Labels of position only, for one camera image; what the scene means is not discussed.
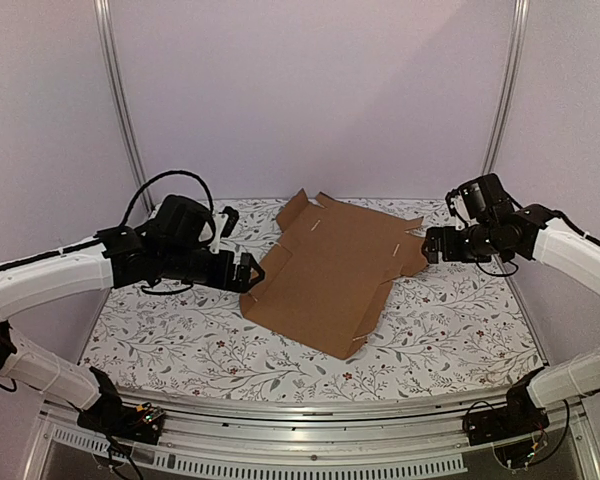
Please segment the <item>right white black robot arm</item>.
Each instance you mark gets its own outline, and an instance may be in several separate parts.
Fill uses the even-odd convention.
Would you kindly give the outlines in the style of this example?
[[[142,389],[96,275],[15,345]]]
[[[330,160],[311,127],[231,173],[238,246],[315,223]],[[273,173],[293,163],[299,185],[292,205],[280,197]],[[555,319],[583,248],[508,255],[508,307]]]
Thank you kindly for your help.
[[[565,274],[600,297],[600,244],[574,227],[566,215],[539,204],[514,209],[506,201],[495,207],[469,207],[462,228],[431,227],[421,251],[431,264],[439,261],[480,265],[497,255],[516,256]],[[507,406],[497,427],[517,436],[536,413],[571,397],[600,392],[600,347],[552,367],[536,370],[507,392]]]

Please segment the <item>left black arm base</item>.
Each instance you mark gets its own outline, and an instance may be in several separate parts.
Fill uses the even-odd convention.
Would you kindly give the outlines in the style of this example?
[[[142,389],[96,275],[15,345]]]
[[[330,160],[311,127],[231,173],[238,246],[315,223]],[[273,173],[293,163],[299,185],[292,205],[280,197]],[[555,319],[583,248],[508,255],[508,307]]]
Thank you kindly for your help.
[[[166,418],[165,410],[150,402],[125,406],[107,374],[95,367],[89,370],[97,380],[100,396],[90,408],[79,410],[77,425],[105,436],[157,445]]]

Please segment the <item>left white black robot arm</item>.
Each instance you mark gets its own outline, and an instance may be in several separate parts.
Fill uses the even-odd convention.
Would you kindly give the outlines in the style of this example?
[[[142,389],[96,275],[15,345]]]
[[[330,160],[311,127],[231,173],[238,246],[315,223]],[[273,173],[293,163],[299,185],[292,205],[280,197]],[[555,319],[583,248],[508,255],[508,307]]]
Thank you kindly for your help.
[[[29,341],[10,319],[65,297],[163,280],[246,293],[265,278],[255,258],[220,247],[239,219],[169,195],[138,227],[121,224],[67,247],[0,263],[0,377],[61,398],[108,434],[128,426],[128,412],[108,375],[80,367]]]

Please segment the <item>brown cardboard box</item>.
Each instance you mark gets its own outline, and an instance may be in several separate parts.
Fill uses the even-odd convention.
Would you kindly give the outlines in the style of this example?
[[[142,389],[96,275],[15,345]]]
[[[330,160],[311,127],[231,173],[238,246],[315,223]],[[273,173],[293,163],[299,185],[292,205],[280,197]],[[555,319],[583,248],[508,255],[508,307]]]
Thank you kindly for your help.
[[[276,217],[265,279],[240,298],[244,318],[345,360],[376,329],[395,280],[428,263],[422,219],[405,220],[299,191]]]

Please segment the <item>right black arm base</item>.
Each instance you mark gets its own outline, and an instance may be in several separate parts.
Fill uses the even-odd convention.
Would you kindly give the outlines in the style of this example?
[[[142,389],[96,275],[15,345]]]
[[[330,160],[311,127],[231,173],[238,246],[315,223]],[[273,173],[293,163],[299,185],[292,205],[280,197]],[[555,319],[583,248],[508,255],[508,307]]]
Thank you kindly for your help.
[[[514,386],[503,406],[494,407],[485,400],[472,404],[462,419],[462,430],[475,446],[538,432],[549,424],[545,409],[535,406],[526,388]]]

